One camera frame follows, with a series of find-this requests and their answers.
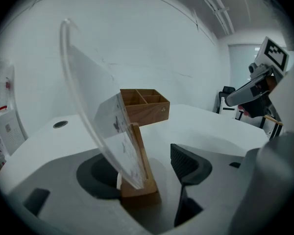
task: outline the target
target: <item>gray surface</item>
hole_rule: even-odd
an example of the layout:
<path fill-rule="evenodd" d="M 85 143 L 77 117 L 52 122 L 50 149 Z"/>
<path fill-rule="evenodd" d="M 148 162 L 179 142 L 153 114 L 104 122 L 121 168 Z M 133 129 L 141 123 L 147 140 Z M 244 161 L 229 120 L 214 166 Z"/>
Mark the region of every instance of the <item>gray surface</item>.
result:
<path fill-rule="evenodd" d="M 213 169 L 201 184 L 186 187 L 188 197 L 193 198 L 204 210 L 190 221 L 166 233 L 227 234 L 232 217 L 248 187 L 258 149 L 249 151 L 243 159 L 181 146 L 208 159 Z M 50 195 L 38 218 L 54 228 L 54 231 L 79 235 L 94 232 L 150 234 L 123 209 L 118 200 L 96 199 L 78 184 L 78 166 L 98 153 L 98 149 L 90 150 L 45 164 L 18 185 L 11 193 L 11 197 L 17 199 L 19 204 L 23 203 L 35 188 L 49 190 Z M 237 169 L 229 166 L 232 162 L 242 164 Z M 156 220 L 159 215 L 163 215 L 161 206 L 155 206 L 151 210 L 145 209 L 139 215 L 136 214 L 139 216 L 138 221 L 144 226 L 150 227 L 154 222 L 154 230 L 150 229 L 152 232 L 157 231 L 159 224 Z"/>
<path fill-rule="evenodd" d="M 205 154 L 205 151 L 195 149 L 195 148 L 189 148 L 189 149 L 195 154 L 201 155 L 203 157 L 207 155 Z M 245 156 L 244 160 L 242 161 L 240 168 L 236 169 L 236 173 L 230 172 L 228 176 L 227 174 L 224 175 L 224 180 L 226 180 L 226 182 L 222 184 L 223 187 L 220 186 L 216 188 L 217 184 L 214 184 L 214 182 L 211 182 L 212 184 L 209 185 L 209 188 L 210 187 L 214 188 L 216 191 L 218 191 L 218 194 L 216 194 L 217 197 L 214 199 L 214 201 L 211 202 L 211 204 L 207 208 L 205 208 L 199 215 L 195 216 L 190 221 L 178 226 L 174 230 L 169 231 L 165 234 L 169 234 L 169 233 L 170 235 L 228 234 L 232 217 L 237 207 L 241 203 L 241 200 L 244 197 L 244 194 L 250 182 L 253 169 L 254 169 L 254 163 L 255 163 L 257 152 L 258 152 L 258 149 L 250 150 Z M 210 199 L 205 194 L 203 195 L 203 200 L 199 199 L 197 195 L 201 194 L 200 193 L 201 190 L 205 190 L 206 193 L 210 192 L 210 190 L 203 189 L 201 187 L 201 184 L 198 186 L 186 187 L 188 197 L 192 196 L 193 198 L 196 199 L 196 201 L 199 201 L 198 202 L 199 204 L 204 203 L 203 202 L 204 199 L 207 199 L 207 200 Z"/>
<path fill-rule="evenodd" d="M 82 189 L 76 170 L 98 149 L 53 160 L 30 175 L 11 193 L 23 202 L 35 188 L 50 195 L 38 218 L 68 234 L 150 234 L 120 205 L 118 200 L 99 200 Z"/>
<path fill-rule="evenodd" d="M 207 159 L 212 165 L 212 171 L 208 178 L 199 185 L 186 187 L 188 197 L 194 199 L 203 209 L 205 209 L 215 201 L 215 199 L 221 194 L 220 192 L 227 187 L 229 182 L 234 180 L 238 169 L 229 166 L 229 164 L 232 162 L 241 163 L 243 157 L 208 152 L 186 145 L 179 146 Z"/>
<path fill-rule="evenodd" d="M 272 139 L 256 161 L 253 178 L 232 221 L 232 235 L 258 233 L 292 196 L 276 221 L 288 223 L 287 217 L 294 216 L 294 134 Z"/>
<path fill-rule="evenodd" d="M 161 203 L 141 209 L 130 209 L 128 211 L 137 222 L 149 232 L 156 235 L 174 228 L 174 219 L 177 212 L 181 184 L 173 168 L 171 168 L 171 171 L 166 171 L 166 166 L 155 158 L 149 159 L 149 163 L 158 185 Z"/>

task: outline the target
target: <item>white table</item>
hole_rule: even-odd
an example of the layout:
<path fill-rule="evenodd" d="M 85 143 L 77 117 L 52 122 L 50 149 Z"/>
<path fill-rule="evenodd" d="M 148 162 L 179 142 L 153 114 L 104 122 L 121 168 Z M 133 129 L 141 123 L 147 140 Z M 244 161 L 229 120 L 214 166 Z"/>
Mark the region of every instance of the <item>white table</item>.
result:
<path fill-rule="evenodd" d="M 67 120 L 62 128 L 56 122 Z M 132 212 L 152 232 L 173 227 L 181 185 L 170 159 L 170 144 L 185 144 L 223 154 L 244 156 L 263 146 L 265 132 L 227 116 L 187 105 L 171 105 L 169 120 L 140 127 L 147 156 L 162 196 L 160 207 Z M 36 169 L 57 158 L 96 148 L 78 115 L 57 117 L 31 136 L 0 171 L 0 188 L 9 193 Z"/>

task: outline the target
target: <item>office chair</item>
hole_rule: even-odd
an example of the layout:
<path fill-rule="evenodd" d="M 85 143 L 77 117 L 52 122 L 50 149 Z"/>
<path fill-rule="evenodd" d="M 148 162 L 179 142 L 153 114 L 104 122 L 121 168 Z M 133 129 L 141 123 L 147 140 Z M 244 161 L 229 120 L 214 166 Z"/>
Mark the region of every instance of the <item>office chair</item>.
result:
<path fill-rule="evenodd" d="M 220 112 L 220 104 L 221 104 L 221 98 L 224 97 L 226 98 L 228 95 L 230 95 L 232 92 L 235 92 L 234 87 L 228 87 L 224 86 L 222 92 L 219 92 L 219 107 L 217 108 L 217 113 L 219 114 Z"/>

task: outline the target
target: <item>ceiling pipe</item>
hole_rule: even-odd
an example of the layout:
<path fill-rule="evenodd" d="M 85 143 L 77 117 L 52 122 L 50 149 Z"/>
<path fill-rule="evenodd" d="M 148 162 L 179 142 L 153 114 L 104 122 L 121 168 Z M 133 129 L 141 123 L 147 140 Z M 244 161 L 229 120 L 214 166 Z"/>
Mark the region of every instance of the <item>ceiling pipe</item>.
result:
<path fill-rule="evenodd" d="M 215 5 L 215 3 L 214 3 L 212 0 L 204 0 L 204 1 L 205 1 L 205 3 L 209 6 L 209 8 L 210 8 L 213 12 L 218 11 L 217 6 Z M 222 26 L 222 28 L 223 28 L 225 34 L 226 34 L 226 35 L 229 35 L 229 34 L 230 34 L 230 33 L 229 33 L 229 29 L 228 29 L 228 27 L 227 27 L 227 25 L 226 25 L 226 23 L 225 23 L 225 21 L 224 21 L 222 15 L 219 14 L 219 13 L 216 13 L 215 15 L 216 15 L 216 17 L 217 17 L 219 23 L 221 24 L 221 26 Z"/>
<path fill-rule="evenodd" d="M 216 1 L 217 1 L 218 5 L 221 7 L 221 9 L 224 9 L 223 2 L 221 0 L 216 0 Z M 229 23 L 229 26 L 230 26 L 230 29 L 232 31 L 232 34 L 234 34 L 235 31 L 234 31 L 234 27 L 233 27 L 232 21 L 231 21 L 231 19 L 229 17 L 229 14 L 227 13 L 226 10 L 224 11 L 224 15 L 225 15 L 225 18 L 227 19 L 227 21 Z"/>

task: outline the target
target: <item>wooden box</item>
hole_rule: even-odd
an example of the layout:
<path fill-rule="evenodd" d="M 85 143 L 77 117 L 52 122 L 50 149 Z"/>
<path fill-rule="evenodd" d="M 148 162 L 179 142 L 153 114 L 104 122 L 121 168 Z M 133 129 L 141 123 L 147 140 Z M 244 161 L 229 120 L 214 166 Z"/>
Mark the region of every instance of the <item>wooden box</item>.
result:
<path fill-rule="evenodd" d="M 121 95 L 131 123 L 139 126 L 169 118 L 170 102 L 153 89 L 121 89 Z"/>

